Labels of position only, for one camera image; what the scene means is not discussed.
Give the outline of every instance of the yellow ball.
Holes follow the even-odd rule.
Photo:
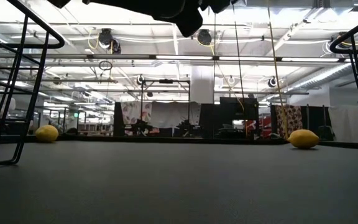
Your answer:
[[[296,130],[291,133],[288,141],[298,149],[310,149],[318,144],[318,136],[309,130]]]
[[[35,137],[41,142],[54,142],[57,136],[59,136],[59,132],[52,125],[42,126],[35,132]]]

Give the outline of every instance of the floor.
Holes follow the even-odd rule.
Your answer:
[[[8,222],[358,223],[358,150],[26,144],[18,166],[0,167]]]

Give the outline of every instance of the black stand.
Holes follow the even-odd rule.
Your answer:
[[[63,47],[65,45],[64,39],[55,32],[51,27],[49,27],[43,20],[41,20],[39,17],[37,17],[32,11],[30,11],[27,7],[25,7],[22,3],[20,3],[18,0],[7,0],[10,2],[13,6],[18,8],[21,12],[24,13],[24,23],[23,23],[23,30],[22,30],[22,38],[19,44],[2,44],[0,43],[0,48],[8,50],[12,53],[15,53],[14,61],[12,64],[12,67],[9,68],[3,68],[3,69],[10,69],[11,72],[9,74],[9,78],[6,83],[0,82],[0,86],[5,87],[5,90],[2,94],[2,100],[0,104],[0,127],[4,126],[5,124],[21,124],[22,125],[22,132],[20,136],[17,138],[17,146],[14,151],[14,155],[11,159],[6,161],[0,161],[0,165],[10,165],[10,164],[17,164],[20,160],[23,146],[24,146],[24,139],[27,135],[27,132],[29,130],[31,119],[34,115],[34,107],[35,102],[37,101],[37,96],[41,84],[41,78],[42,74],[44,72],[44,66],[45,66],[45,59],[47,56],[47,49],[58,49],[60,47]],[[38,24],[40,27],[42,27],[45,32],[45,42],[43,44],[25,44],[25,36],[27,33],[27,25],[29,22],[29,19],[33,20],[36,24]],[[58,40],[57,44],[49,44],[49,35],[52,35],[55,39]],[[23,54],[24,49],[42,49],[41,58],[40,60],[34,60],[32,57],[26,56]],[[37,65],[37,67],[31,68],[34,70],[37,70],[37,78],[35,79],[35,84],[32,90],[18,88],[15,86],[17,75],[19,73],[20,69],[27,69],[28,68],[21,68],[20,64],[22,59],[26,59],[27,61],[34,63]],[[21,94],[21,95],[30,95],[30,103],[27,110],[27,114],[25,119],[7,119],[7,112],[9,108],[9,104],[11,103],[12,96],[15,94]],[[1,135],[1,128],[0,128],[0,141],[3,138]]]

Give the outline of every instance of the fabric backdrop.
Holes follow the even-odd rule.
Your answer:
[[[188,103],[160,103],[153,102],[150,125],[156,128],[175,128],[182,121],[188,119]],[[190,124],[198,125],[201,105],[190,103]]]
[[[328,111],[336,141],[358,142],[358,106],[332,106]]]

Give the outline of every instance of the patterned fabric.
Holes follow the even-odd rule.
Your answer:
[[[282,107],[276,106],[277,114],[277,131],[281,137],[285,137],[285,124],[284,117],[282,116]],[[302,129],[302,113],[300,106],[285,105],[284,106],[285,114],[287,116],[287,128],[288,128],[288,137],[293,131]]]
[[[140,102],[123,102],[121,103],[122,118],[124,124],[136,124],[136,120],[140,119]],[[150,122],[152,117],[152,103],[143,102],[142,120]]]

